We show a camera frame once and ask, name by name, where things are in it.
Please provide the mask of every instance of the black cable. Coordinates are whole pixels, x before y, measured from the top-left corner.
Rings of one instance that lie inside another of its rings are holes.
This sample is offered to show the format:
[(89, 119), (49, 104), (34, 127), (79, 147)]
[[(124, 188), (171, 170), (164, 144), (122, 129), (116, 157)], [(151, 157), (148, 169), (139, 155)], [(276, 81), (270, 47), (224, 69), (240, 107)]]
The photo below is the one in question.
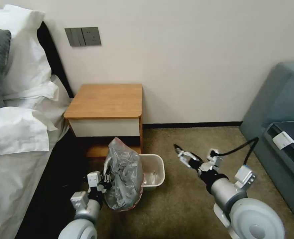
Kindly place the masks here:
[(249, 158), (250, 154), (252, 153), (253, 149), (255, 148), (255, 146), (257, 145), (258, 141), (259, 141), (259, 138), (258, 137), (255, 137), (255, 138), (253, 138), (253, 139), (245, 142), (244, 144), (240, 145), (239, 147), (237, 147), (237, 148), (235, 148), (235, 149), (233, 149), (233, 150), (231, 150), (229, 152), (226, 152), (226, 153), (217, 154), (216, 152), (212, 151), (210, 153), (210, 156), (211, 157), (214, 157), (214, 156), (226, 156), (226, 155), (232, 154), (232, 153), (234, 153), (234, 152), (242, 149), (243, 147), (247, 146), (248, 144), (254, 142), (252, 144), (252, 146), (250, 146), (250, 149), (249, 149), (249, 151), (247, 153), (247, 156), (245, 157), (244, 162), (243, 162), (243, 164), (247, 164), (248, 158)]
[(243, 165), (247, 164), (250, 154), (252, 153), (252, 151), (254, 150), (255, 146), (257, 145), (257, 143), (259, 141), (258, 137), (255, 137), (254, 139), (255, 139), (255, 141), (253, 142), (252, 146), (250, 146), (250, 149), (249, 149), (249, 151), (247, 153), (247, 156), (245, 157), (245, 159), (243, 161)]

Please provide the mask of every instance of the power outlet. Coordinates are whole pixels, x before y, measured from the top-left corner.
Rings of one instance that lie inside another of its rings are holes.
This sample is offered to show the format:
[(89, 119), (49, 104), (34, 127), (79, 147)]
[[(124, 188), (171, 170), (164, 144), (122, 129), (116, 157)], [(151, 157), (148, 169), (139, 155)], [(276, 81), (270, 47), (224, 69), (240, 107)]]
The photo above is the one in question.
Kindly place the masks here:
[(85, 45), (101, 45), (98, 27), (81, 28)]

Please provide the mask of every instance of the wooden tabletop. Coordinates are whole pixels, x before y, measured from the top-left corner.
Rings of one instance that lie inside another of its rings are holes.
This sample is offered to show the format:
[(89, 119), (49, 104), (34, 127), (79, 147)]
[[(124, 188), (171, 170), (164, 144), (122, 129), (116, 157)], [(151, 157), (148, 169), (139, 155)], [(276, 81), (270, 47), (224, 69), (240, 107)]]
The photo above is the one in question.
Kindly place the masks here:
[(136, 119), (141, 116), (141, 84), (82, 85), (64, 117), (67, 119)]

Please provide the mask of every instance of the baseboard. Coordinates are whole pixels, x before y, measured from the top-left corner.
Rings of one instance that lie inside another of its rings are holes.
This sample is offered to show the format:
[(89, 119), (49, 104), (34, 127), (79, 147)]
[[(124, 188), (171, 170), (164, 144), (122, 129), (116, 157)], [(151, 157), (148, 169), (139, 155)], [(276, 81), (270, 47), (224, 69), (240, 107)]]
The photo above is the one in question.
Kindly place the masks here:
[(143, 128), (149, 129), (149, 128), (222, 127), (222, 126), (240, 126), (241, 124), (242, 124), (242, 121), (201, 122), (201, 123), (156, 123), (156, 124), (143, 124)]

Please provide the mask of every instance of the gray sofa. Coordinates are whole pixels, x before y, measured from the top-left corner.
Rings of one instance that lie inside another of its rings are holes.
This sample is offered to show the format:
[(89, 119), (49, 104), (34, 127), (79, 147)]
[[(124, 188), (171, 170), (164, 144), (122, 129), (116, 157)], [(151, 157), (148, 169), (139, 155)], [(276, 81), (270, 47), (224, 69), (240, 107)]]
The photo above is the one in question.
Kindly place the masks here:
[(240, 130), (247, 140), (259, 137), (254, 152), (294, 213), (294, 143), (279, 150), (272, 141), (282, 131), (294, 140), (294, 62), (272, 69)]

